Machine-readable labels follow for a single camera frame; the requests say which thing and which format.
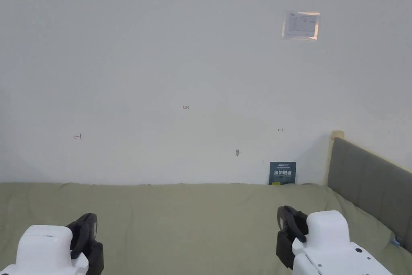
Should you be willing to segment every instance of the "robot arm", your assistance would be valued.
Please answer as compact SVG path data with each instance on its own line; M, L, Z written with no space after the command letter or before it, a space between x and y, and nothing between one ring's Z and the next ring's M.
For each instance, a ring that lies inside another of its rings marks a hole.
M84 214L66 227L33 225L20 238L16 263L0 274L100 275L103 245L96 241L97 216Z
M338 211L309 216L290 206L278 208L276 255L293 275L391 275L370 253L349 241Z

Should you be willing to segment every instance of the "bedding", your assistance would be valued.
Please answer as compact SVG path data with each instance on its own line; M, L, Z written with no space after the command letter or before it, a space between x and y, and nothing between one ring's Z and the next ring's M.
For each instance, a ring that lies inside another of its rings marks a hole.
M393 232L326 186L199 184L103 186L0 184L0 268L14 263L33 224L98 216L103 274L291 274L276 257L277 208L336 209L351 241L393 274L412 274L412 255Z

